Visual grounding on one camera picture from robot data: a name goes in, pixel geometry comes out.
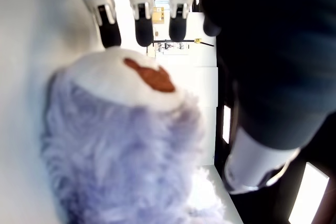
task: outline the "white cylindrical part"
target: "white cylindrical part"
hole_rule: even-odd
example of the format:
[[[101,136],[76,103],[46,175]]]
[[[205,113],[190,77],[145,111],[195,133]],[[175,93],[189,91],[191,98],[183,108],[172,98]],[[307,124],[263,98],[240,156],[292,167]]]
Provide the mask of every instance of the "white cylindrical part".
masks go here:
[[[116,5],[114,0],[84,0],[84,3],[93,14],[98,26],[102,26],[102,19],[99,13],[99,7],[104,6],[109,23],[114,25],[117,20]]]
[[[268,172],[279,169],[293,160],[299,149],[277,150],[266,147],[239,127],[231,154],[225,164],[224,175],[233,193],[256,190]]]

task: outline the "brown patch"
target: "brown patch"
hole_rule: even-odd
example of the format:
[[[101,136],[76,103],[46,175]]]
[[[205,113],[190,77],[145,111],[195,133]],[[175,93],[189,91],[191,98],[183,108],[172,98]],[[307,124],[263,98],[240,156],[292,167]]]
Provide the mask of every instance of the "brown patch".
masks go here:
[[[158,71],[152,68],[141,67],[136,61],[129,58],[124,59],[124,63],[134,69],[140,75],[141,79],[152,89],[164,93],[175,91],[175,86],[170,81],[168,73],[162,67],[160,67]]]

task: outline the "stuffed toy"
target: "stuffed toy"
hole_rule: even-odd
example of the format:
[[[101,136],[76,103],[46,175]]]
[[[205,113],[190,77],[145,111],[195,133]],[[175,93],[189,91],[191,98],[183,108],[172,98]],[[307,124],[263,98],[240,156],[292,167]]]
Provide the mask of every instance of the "stuffed toy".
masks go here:
[[[227,223],[196,168],[202,136],[194,97],[151,58],[112,47],[56,73],[42,155],[69,224]],[[211,202],[193,189],[204,182]]]

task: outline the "lavender fur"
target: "lavender fur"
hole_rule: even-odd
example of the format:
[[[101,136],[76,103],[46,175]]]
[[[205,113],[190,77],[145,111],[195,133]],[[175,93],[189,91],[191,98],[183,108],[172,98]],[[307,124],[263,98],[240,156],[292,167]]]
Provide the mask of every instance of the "lavender fur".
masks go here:
[[[171,113],[129,108],[60,72],[42,154],[71,224],[200,223],[186,201],[202,133],[193,99]]]

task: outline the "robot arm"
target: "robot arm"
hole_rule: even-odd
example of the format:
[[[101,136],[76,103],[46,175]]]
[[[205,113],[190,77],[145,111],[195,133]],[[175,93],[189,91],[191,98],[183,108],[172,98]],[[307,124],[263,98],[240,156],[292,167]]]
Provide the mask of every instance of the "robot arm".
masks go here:
[[[114,1],[84,1],[103,45],[120,45]],[[170,0],[173,41],[184,39],[192,1]],[[153,0],[130,2],[136,39],[148,46]],[[223,12],[214,10],[219,2]],[[335,6],[336,0],[203,0],[204,31],[222,41],[217,50],[236,80],[234,146],[222,175],[230,193],[275,183],[336,110]]]

